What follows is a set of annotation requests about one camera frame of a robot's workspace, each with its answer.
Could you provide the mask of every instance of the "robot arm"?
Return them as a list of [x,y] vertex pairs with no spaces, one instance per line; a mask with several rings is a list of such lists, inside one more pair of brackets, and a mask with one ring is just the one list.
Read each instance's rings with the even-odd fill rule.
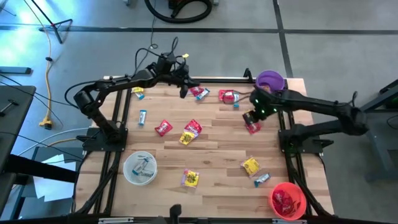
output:
[[[137,72],[134,76],[125,75],[119,78],[110,78],[109,80],[98,80],[97,82],[84,86],[73,99],[76,101],[80,111],[89,119],[92,119],[102,130],[107,142],[120,141],[121,135],[119,128],[112,121],[106,120],[99,110],[104,103],[106,96],[114,91],[125,90],[133,87],[151,88],[158,82],[177,85],[180,87],[180,97],[185,98],[188,89],[196,87],[199,82],[189,77],[189,68],[186,62],[178,63],[178,67],[171,71],[173,65],[177,62],[174,54],[164,53],[157,63],[148,65],[145,69]],[[94,99],[92,91],[97,91],[98,95]]]
[[345,134],[362,135],[368,131],[365,113],[350,103],[310,98],[293,90],[268,93],[257,86],[249,100],[254,105],[254,110],[243,114],[246,124],[265,120],[278,110],[306,110],[337,117],[341,124],[341,131]]

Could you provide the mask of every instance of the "gray floor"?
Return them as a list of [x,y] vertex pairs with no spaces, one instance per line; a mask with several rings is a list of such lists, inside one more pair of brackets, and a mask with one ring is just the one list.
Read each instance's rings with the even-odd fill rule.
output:
[[[157,8],[164,9],[166,14],[166,1],[157,1]],[[71,17],[74,26],[150,27],[152,23],[152,15],[143,1],[138,0],[130,7],[121,0],[37,2],[54,22]],[[395,0],[279,0],[279,4],[286,29],[398,29],[398,1]],[[182,16],[201,7],[199,3],[192,3],[182,11]],[[37,24],[22,0],[8,0],[5,8],[17,16],[1,11],[1,23]],[[155,27],[277,28],[272,0],[220,0],[220,5],[203,21],[180,26],[157,21]],[[180,39],[177,51],[190,55],[188,64],[192,76],[240,77],[246,67],[255,75],[263,70],[276,70],[286,76],[278,34],[155,33],[158,52],[168,50],[175,36]],[[53,99],[63,101],[64,91],[74,83],[104,75],[132,73],[135,51],[147,47],[149,37],[149,33],[137,32],[69,32],[65,43],[60,45],[51,34],[52,57],[57,60],[50,72]],[[348,101],[357,90],[357,105],[375,97],[380,88],[398,77],[397,38],[396,35],[286,35],[293,75],[305,79],[309,96]],[[45,34],[29,28],[2,30],[0,43],[2,65],[34,69],[28,77],[10,77],[25,85],[35,85],[37,92],[46,94],[44,57],[48,54],[48,45]],[[151,63],[153,59],[150,56],[146,62]],[[34,100],[21,135],[40,140],[59,131],[90,124],[77,110],[53,105],[64,127],[53,118],[56,126],[47,131],[38,127],[45,109]],[[315,122],[331,119],[319,114],[313,117]],[[368,140],[343,134],[327,138],[335,140],[334,145],[325,150],[326,174],[335,213],[345,218],[397,223],[397,182],[369,184],[364,180],[364,174],[378,166]],[[18,139],[13,153],[30,145],[31,142]]]

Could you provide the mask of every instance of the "butcher block tabletop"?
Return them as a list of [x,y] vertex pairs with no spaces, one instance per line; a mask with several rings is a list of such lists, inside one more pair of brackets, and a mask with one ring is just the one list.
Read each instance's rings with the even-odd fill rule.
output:
[[[287,82],[289,89],[306,95],[303,79],[291,78]],[[245,93],[253,90],[252,85],[204,83],[203,86],[210,90],[210,94],[201,101],[189,94],[181,99],[179,88],[164,84],[145,89],[143,100],[132,95],[126,124],[129,134],[119,165],[112,216],[167,217],[169,208],[179,203],[182,205],[181,217],[275,217],[268,204],[268,193],[278,183],[288,182],[285,158],[277,139],[280,129],[277,114],[261,121],[262,128],[258,133],[249,134],[242,114],[252,109],[252,104],[245,99],[239,102],[239,108],[224,105],[218,100],[218,90],[234,89]],[[108,119],[112,117],[115,99],[116,93],[110,94],[100,108]],[[123,107],[122,98],[119,120]],[[143,127],[138,125],[140,110],[147,110]],[[160,137],[154,128],[163,119],[173,129]],[[203,131],[186,146],[179,139],[192,119],[202,125]],[[296,123],[313,123],[308,111],[294,112],[294,119]],[[123,176],[124,161],[136,151],[147,151],[157,161],[157,176],[145,186],[132,185]],[[259,188],[253,184],[256,177],[249,178],[241,168],[242,161],[249,156],[262,167],[256,177],[265,173],[271,175],[271,179]],[[97,187],[103,158],[104,152],[93,152],[83,164],[76,188],[76,210]],[[302,160],[308,188],[323,207],[333,213],[320,159],[313,154],[302,154]],[[200,173],[197,188],[181,186],[184,169]],[[101,211],[105,207],[108,187],[104,191]]]

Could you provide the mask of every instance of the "candy wrapper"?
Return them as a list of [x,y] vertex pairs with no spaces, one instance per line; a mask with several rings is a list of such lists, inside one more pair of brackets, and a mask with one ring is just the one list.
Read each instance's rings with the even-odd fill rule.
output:
[[265,181],[269,180],[271,178],[271,175],[269,174],[263,174],[257,180],[254,181],[254,186],[256,188],[259,187],[260,184],[264,183]]
[[181,185],[187,187],[197,187],[199,181],[199,173],[185,169],[182,175]]
[[219,90],[218,91],[218,100],[228,102],[227,100],[233,100],[233,90]]
[[180,137],[180,143],[187,145],[190,142],[192,142],[192,140],[194,140],[195,138],[195,134],[188,132],[188,131],[184,131],[184,133],[182,133],[182,136]]
[[140,110],[139,111],[139,118],[138,118],[138,124],[143,126],[145,124],[145,118],[147,116],[147,111],[146,110]]
[[246,161],[242,162],[241,167],[246,170],[246,172],[249,174],[249,177],[254,176],[261,169],[259,163],[253,157],[250,157]]
[[203,99],[207,94],[209,94],[210,90],[206,89],[203,90],[203,92],[201,92],[199,95],[197,95],[197,100],[201,100]]
[[194,97],[197,97],[200,93],[205,91],[205,89],[200,86],[197,86],[197,87],[190,88],[189,91],[192,93],[192,95]]
[[131,89],[132,93],[142,93],[144,92],[144,88],[141,87],[134,87],[133,89]]
[[275,210],[285,217],[292,215],[295,211],[295,202],[293,202],[289,193],[284,190],[276,190],[272,194],[272,203],[274,204]]
[[239,108],[239,94],[234,93],[234,108]]
[[192,119],[184,128],[184,131],[191,132],[195,134],[195,138],[198,137],[198,135],[201,133],[202,127],[198,123],[198,121],[195,121]]
[[248,129],[250,134],[254,134],[254,133],[260,131],[260,129],[261,129],[261,125],[259,123],[254,123],[254,124],[250,124],[250,125],[245,124],[245,126]]
[[136,96],[138,97],[138,100],[144,99],[145,95],[142,94],[142,92],[135,92]]
[[173,126],[166,120],[163,120],[160,126],[155,128],[155,131],[163,137],[167,132],[171,131],[171,129],[173,129]]

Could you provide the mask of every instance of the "blue candy wrapper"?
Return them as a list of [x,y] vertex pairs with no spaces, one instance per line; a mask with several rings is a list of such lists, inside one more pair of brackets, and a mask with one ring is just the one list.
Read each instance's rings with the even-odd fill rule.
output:
[[142,94],[141,92],[135,92],[136,96],[138,97],[138,100],[142,100],[144,99],[144,94]]
[[140,110],[139,111],[139,119],[138,119],[138,124],[143,126],[145,124],[145,117],[147,116],[147,111],[146,110]]
[[201,100],[203,99],[207,94],[209,94],[209,90],[205,88],[205,90],[203,90],[203,92],[201,92],[199,95],[197,95],[197,100]]
[[239,94],[234,93],[234,108],[239,108]]

